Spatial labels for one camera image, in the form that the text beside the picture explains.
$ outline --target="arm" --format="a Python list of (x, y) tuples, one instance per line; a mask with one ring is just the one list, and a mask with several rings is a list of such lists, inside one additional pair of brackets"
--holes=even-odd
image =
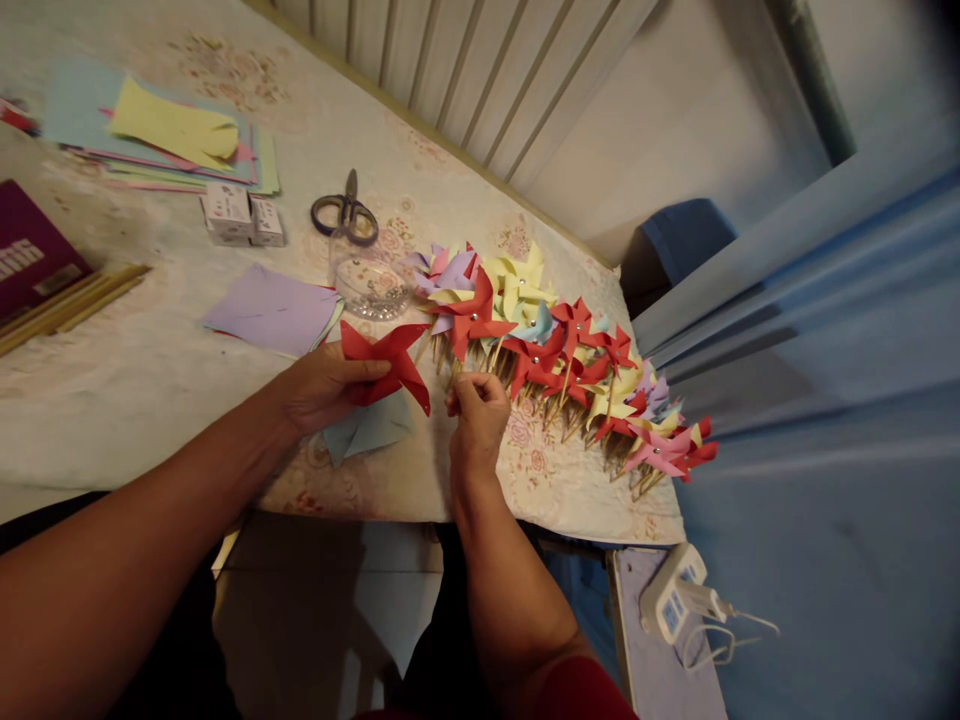
[(166, 462), (0, 557), (0, 717), (93, 717), (119, 697), (204, 554), (304, 434), (389, 363), (298, 360)]
[(504, 500), (496, 475), (510, 416), (503, 386), (493, 375), (461, 373), (447, 407), (460, 415), (450, 441), (451, 488), (481, 667), (508, 714), (529, 717), (557, 663), (593, 652)]

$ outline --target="person's left hand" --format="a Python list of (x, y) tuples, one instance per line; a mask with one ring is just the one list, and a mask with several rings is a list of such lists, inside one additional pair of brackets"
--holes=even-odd
[(326, 343), (277, 375), (265, 390), (279, 399), (284, 417), (310, 435), (350, 413), (351, 383), (379, 380), (388, 372), (386, 360), (346, 360), (340, 343)]

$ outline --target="red pinwheel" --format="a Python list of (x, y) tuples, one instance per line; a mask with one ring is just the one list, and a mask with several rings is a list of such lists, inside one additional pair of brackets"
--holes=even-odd
[(578, 343), (592, 348), (601, 346), (603, 334), (590, 334), (592, 315), (583, 298), (578, 298), (573, 305), (560, 303), (550, 310), (550, 314), (560, 322), (567, 334), (567, 341), (563, 346), (563, 356), (567, 362), (573, 357), (573, 351), (577, 349)]
[[(627, 403), (630, 407), (633, 408), (633, 412), (630, 413), (629, 417), (639, 417), (643, 415), (643, 411), (647, 409), (647, 396), (643, 393), (637, 393), (636, 396)], [(618, 418), (618, 417), (609, 417), (600, 426), (600, 429), (597, 430), (597, 442), (603, 440), (604, 436), (607, 433), (615, 432), (618, 435), (627, 435), (628, 437), (636, 437), (640, 433), (640, 428), (634, 425), (632, 422), (629, 422), (627, 418)]]
[[(598, 358), (593, 365), (585, 368), (577, 358), (574, 358), (570, 364), (573, 373), (573, 383), (567, 385), (566, 394), (576, 400), (584, 407), (590, 406), (590, 398), (587, 397), (588, 390), (585, 386), (597, 385), (605, 377), (610, 368), (610, 359), (604, 355)], [(543, 393), (544, 399), (552, 397), (561, 392), (562, 388), (549, 388)]]
[(340, 321), (343, 356), (347, 360), (390, 361), (390, 372), (386, 376), (362, 386), (352, 386), (353, 394), (350, 399), (355, 404), (366, 407), (395, 393), (402, 386), (410, 391), (429, 417), (430, 393), (417, 372), (417, 366), (407, 354), (407, 348), (429, 329), (429, 325), (401, 325), (390, 331), (386, 337), (371, 343), (345, 321)]
[(563, 333), (555, 330), (544, 346), (530, 343), (519, 338), (504, 340), (503, 346), (517, 354), (517, 369), (510, 386), (510, 398), (516, 400), (524, 382), (546, 385), (560, 390), (560, 377), (551, 370), (560, 358), (563, 350)]
[(610, 337), (607, 333), (599, 333), (602, 336), (602, 346), (607, 351), (610, 362), (613, 363), (613, 371), (620, 377), (620, 368), (635, 368), (637, 364), (630, 359), (630, 350), (633, 347), (633, 341), (627, 335), (623, 328), (617, 325), (616, 338)]
[(450, 343), (460, 362), (467, 359), (470, 340), (503, 337), (517, 326), (493, 319), (493, 285), (482, 267), (477, 272), (477, 291), (471, 300), (438, 305), (427, 312), (454, 316)]
[[(705, 417), (700, 421), (699, 426), (700, 439), (701, 441), (706, 440), (710, 437), (711, 432), (710, 418)], [(673, 463), (677, 469), (683, 473), (680, 479), (683, 482), (690, 482), (690, 471), (716, 458), (719, 447), (720, 444), (717, 442), (706, 443), (698, 447), (695, 442), (691, 441), (689, 445), (690, 451), (684, 457), (675, 460)]]

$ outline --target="clear plastic container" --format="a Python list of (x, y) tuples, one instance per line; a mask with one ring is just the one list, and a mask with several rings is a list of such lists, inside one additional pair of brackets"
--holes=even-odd
[(366, 242), (360, 232), (341, 226), (330, 236), (330, 281), (344, 299), (344, 309), (374, 321), (395, 320), (410, 306), (410, 268), (393, 262), (376, 237)]

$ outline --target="scissors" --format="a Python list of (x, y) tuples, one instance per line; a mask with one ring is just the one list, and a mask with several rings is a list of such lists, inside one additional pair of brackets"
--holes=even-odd
[[(324, 208), (337, 209), (337, 224), (325, 225), (320, 219)], [(338, 227), (344, 228), (350, 241), (357, 245), (373, 245), (380, 234), (377, 218), (366, 205), (357, 200), (357, 171), (351, 170), (347, 176), (347, 188), (343, 195), (324, 195), (310, 208), (310, 219), (321, 233), (330, 237)]]

